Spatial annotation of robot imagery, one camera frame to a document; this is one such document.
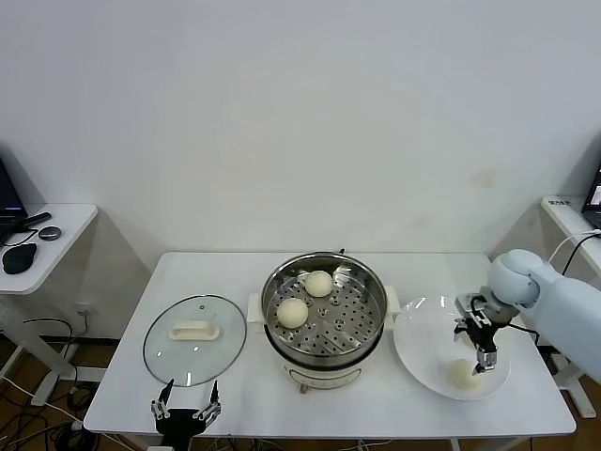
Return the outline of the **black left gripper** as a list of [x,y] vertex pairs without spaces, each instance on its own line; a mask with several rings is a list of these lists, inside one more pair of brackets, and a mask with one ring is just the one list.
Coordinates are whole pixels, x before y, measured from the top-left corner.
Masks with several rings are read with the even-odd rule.
[[151,412],[154,417],[162,417],[155,421],[156,430],[162,436],[161,446],[170,447],[175,451],[188,451],[193,437],[204,433],[207,428],[206,421],[202,418],[216,418],[221,413],[218,381],[213,381],[208,403],[199,411],[168,410],[167,402],[172,388],[173,380],[170,380],[161,389],[158,398],[151,400]]

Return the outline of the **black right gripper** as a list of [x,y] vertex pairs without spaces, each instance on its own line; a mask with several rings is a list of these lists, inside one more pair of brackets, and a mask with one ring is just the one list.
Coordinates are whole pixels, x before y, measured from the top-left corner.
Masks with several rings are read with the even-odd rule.
[[479,325],[473,319],[456,319],[454,342],[465,343],[468,336],[473,345],[479,349],[476,352],[476,366],[472,374],[479,375],[495,368],[497,363],[497,346],[494,335],[498,331],[496,324]]

